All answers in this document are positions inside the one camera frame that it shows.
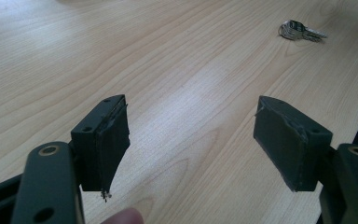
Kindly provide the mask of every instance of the fingertip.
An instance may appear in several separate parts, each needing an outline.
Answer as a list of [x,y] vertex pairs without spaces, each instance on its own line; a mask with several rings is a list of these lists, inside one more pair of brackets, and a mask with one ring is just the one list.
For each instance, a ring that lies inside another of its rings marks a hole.
[[144,224],[144,218],[137,209],[131,207],[112,215],[103,224]]

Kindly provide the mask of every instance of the key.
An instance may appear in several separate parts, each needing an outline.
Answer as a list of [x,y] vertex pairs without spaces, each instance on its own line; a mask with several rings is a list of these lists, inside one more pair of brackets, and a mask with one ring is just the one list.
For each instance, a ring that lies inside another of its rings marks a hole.
[[327,38],[327,35],[312,30],[299,21],[286,21],[280,27],[280,35],[291,40],[306,39],[313,42],[320,42],[322,38]]

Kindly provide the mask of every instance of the wood grain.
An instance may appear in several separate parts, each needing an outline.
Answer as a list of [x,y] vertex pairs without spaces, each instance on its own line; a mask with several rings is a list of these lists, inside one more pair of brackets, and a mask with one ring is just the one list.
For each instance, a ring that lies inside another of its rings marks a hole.
[[[322,44],[278,36],[286,20]],[[131,147],[88,223],[133,206],[146,223],[315,223],[253,139],[259,95],[334,133],[358,128],[358,0],[0,1],[0,182],[103,98],[126,94]]]

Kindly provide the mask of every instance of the wooden table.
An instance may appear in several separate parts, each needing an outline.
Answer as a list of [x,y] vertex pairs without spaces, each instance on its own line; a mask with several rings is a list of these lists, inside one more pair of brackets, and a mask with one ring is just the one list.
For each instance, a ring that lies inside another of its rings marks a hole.
[[[278,36],[286,20],[324,43]],[[254,140],[259,95],[334,133],[358,129],[358,1],[0,1],[0,182],[103,98],[126,94],[131,146],[107,203],[146,223],[315,223],[318,192],[293,193]]]

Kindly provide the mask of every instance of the finger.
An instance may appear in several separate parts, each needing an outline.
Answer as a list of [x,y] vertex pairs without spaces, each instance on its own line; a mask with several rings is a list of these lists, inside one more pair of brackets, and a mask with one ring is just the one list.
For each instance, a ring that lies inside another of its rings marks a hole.
[[103,224],[144,224],[144,219],[135,208],[127,208],[112,215]]

